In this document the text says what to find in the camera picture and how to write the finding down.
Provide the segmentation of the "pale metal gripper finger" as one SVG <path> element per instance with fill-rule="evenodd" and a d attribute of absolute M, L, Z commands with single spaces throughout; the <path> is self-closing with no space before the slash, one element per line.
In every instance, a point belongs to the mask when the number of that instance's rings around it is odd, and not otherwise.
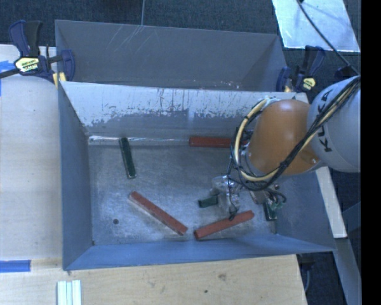
<path fill-rule="evenodd" d="M 225 206 L 230 212 L 238 212 L 240 209 L 240 195 L 239 193 L 225 193 Z"/>
<path fill-rule="evenodd" d="M 211 180 L 211 195 L 227 195 L 229 192 L 229 180 L 226 175 L 214 177 Z"/>

